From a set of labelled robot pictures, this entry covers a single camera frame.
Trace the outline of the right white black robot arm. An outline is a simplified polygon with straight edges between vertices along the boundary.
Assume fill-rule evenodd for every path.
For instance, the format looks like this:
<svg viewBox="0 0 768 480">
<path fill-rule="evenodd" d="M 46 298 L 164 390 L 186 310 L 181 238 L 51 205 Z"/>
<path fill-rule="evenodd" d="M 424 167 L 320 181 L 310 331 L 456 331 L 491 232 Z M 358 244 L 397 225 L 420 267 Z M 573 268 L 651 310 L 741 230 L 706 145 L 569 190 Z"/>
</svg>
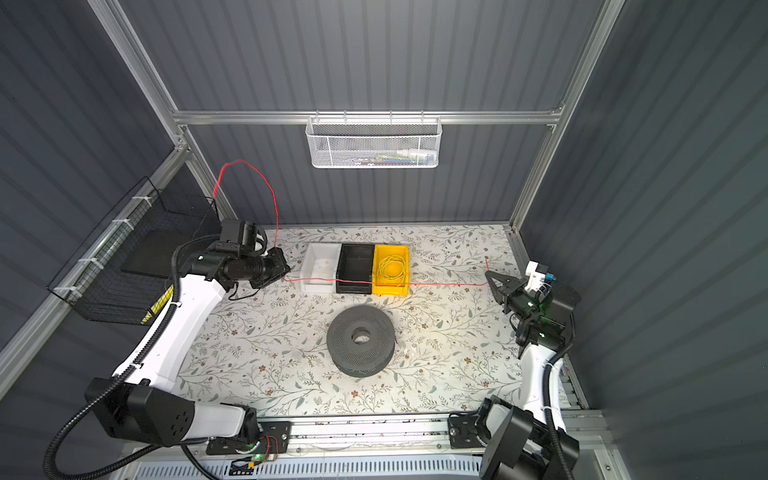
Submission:
<svg viewBox="0 0 768 480">
<path fill-rule="evenodd" d="M 518 320 L 514 327 L 521 385 L 507 402 L 483 401 L 478 437 L 485 445 L 482 479 L 572 479 L 579 441 L 567 433 L 559 374 L 576 338 L 573 311 L 580 294 L 531 262 L 523 278 L 485 273 L 495 301 Z"/>
</svg>

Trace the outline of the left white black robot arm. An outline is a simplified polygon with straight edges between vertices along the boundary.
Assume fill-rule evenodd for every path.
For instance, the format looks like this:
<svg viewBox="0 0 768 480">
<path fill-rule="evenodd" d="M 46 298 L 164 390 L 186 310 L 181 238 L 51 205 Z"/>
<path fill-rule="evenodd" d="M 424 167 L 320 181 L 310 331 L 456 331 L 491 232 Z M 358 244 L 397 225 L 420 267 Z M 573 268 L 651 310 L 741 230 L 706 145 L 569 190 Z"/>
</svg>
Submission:
<svg viewBox="0 0 768 480">
<path fill-rule="evenodd" d="M 216 240 L 204 250 L 179 247 L 170 300 L 112 378 L 96 378 L 86 390 L 106 434 L 161 447 L 207 438 L 258 443 L 262 431 L 255 409 L 187 400 L 173 390 L 193 341 L 226 294 L 242 282 L 260 290 L 289 271 L 279 247 Z"/>
</svg>

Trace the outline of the grey perforated spool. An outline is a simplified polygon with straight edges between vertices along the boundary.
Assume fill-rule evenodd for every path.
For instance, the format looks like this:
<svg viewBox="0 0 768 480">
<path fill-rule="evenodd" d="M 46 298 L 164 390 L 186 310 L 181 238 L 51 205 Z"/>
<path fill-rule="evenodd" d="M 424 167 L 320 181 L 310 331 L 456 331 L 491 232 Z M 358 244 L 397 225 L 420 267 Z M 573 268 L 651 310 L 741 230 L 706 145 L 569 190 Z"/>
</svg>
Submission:
<svg viewBox="0 0 768 480">
<path fill-rule="evenodd" d="M 355 378 L 371 377 L 392 360 L 396 333 L 382 310 L 358 305 L 348 308 L 331 322 L 326 336 L 331 360 L 337 369 Z"/>
</svg>

